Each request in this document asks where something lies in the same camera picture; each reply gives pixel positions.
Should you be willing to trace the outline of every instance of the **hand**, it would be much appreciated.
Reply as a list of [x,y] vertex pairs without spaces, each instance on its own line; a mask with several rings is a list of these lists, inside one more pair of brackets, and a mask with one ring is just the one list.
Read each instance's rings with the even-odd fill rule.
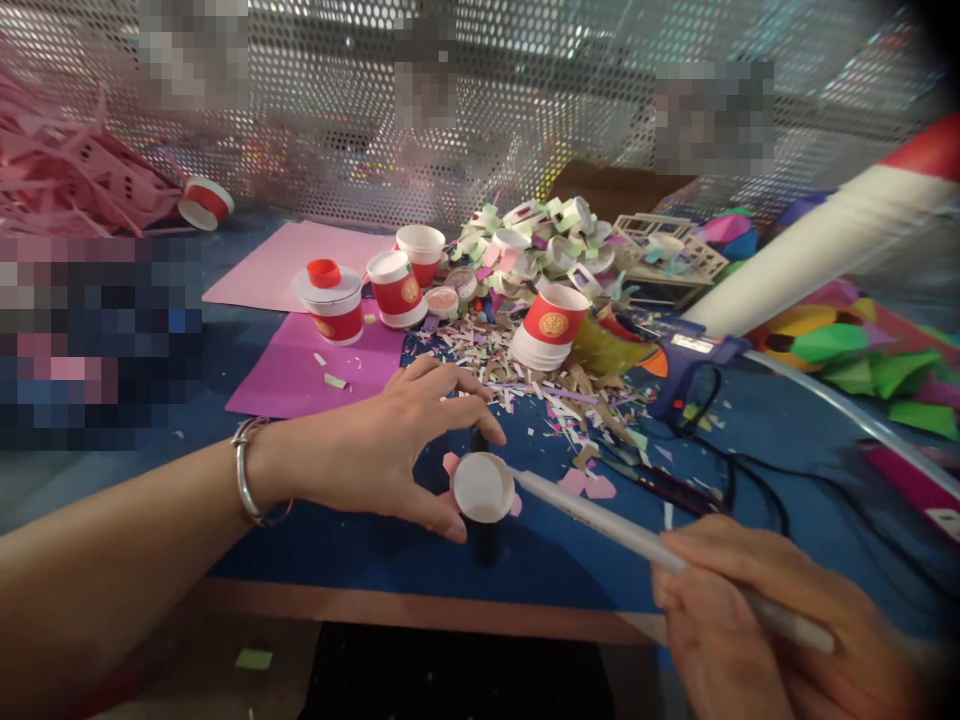
[[[786,538],[721,515],[665,533],[663,541],[697,566],[679,575],[655,568],[653,581],[677,670],[701,718],[752,718],[737,708],[762,705],[756,695],[767,699],[769,718],[922,715],[919,672],[905,639],[852,582],[820,567]],[[837,641],[833,654],[768,639],[743,595],[723,578],[826,626]],[[795,715],[781,706],[784,691]]]
[[[470,395],[445,399],[454,390]],[[448,430],[476,425],[490,442],[506,444],[490,400],[468,371],[421,355],[376,397],[259,430],[250,446],[249,477],[261,484],[251,490],[263,493],[265,507],[297,497],[335,510],[395,516],[466,542],[460,515],[414,482],[413,465],[426,444]]]

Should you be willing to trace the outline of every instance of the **pink paper pile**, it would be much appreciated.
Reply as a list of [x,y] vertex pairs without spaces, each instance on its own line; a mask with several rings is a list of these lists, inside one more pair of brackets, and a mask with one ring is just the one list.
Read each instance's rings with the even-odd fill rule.
[[66,119],[0,67],[0,237],[143,237],[181,191],[106,130]]

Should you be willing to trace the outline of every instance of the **white pen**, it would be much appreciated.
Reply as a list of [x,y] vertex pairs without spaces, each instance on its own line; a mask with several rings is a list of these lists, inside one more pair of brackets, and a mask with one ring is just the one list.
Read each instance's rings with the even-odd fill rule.
[[[573,495],[556,483],[539,475],[507,468],[520,486],[544,502],[562,510],[576,520],[589,525],[637,555],[657,563],[672,572],[680,572],[687,563],[663,544],[658,535],[612,513],[596,503]],[[824,655],[833,654],[835,639],[823,625],[790,610],[780,603],[760,595],[751,588],[737,584],[747,599],[757,620],[771,632]]]

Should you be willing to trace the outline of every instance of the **floor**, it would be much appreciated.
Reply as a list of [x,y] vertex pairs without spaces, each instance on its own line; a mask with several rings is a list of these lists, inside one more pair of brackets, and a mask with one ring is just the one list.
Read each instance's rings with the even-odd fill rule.
[[[235,666],[244,648],[270,667]],[[259,618],[171,618],[135,697],[99,720],[686,717],[658,649]]]

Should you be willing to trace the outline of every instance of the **blue tablecloth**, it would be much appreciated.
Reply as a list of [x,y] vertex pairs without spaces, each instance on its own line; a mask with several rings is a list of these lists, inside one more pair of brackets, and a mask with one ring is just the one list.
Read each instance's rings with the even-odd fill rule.
[[[276,218],[239,216],[221,232],[198,236],[196,242],[203,248],[204,288],[279,224]],[[199,391],[186,404],[168,407],[165,426],[142,431],[136,451],[3,458],[0,470],[4,474],[36,473],[48,480],[7,509],[0,518],[0,531],[231,435],[241,418],[225,412],[224,405],[282,319],[276,312],[204,306]],[[724,400],[731,407],[723,406]],[[520,400],[513,415],[500,410],[499,420],[510,443],[497,452],[511,465],[559,479],[569,467],[572,451],[562,437],[543,436],[547,430],[543,412],[543,403],[536,399]],[[862,436],[859,428],[809,392],[744,362],[725,371],[714,412],[725,423],[722,429],[705,435],[715,445],[843,480],[913,555],[940,568],[955,560],[933,531],[905,507],[896,491],[857,456],[854,440]],[[669,435],[659,423],[645,423],[649,434]],[[533,428],[533,436],[528,428]],[[464,452],[467,440],[464,431],[433,443],[417,464],[417,480],[436,492],[446,489],[441,459],[448,451]],[[673,461],[662,456],[657,446],[672,453]],[[692,443],[651,439],[648,453],[655,464],[679,477],[719,482],[716,460]],[[663,528],[660,500],[613,473],[607,474],[618,493],[604,501],[605,506],[653,530]],[[904,630],[934,632],[937,598],[868,536],[849,511],[809,481],[770,472],[763,475],[789,510],[796,542],[814,560],[857,582]],[[419,527],[301,502],[281,526],[250,532],[211,574],[297,585],[655,611],[646,561],[519,492],[523,513],[503,523],[502,555],[486,569],[476,565],[469,548],[455,546]],[[735,516],[757,527],[773,527],[774,523],[762,496],[746,479],[740,483]],[[676,524],[689,521],[677,512]]]

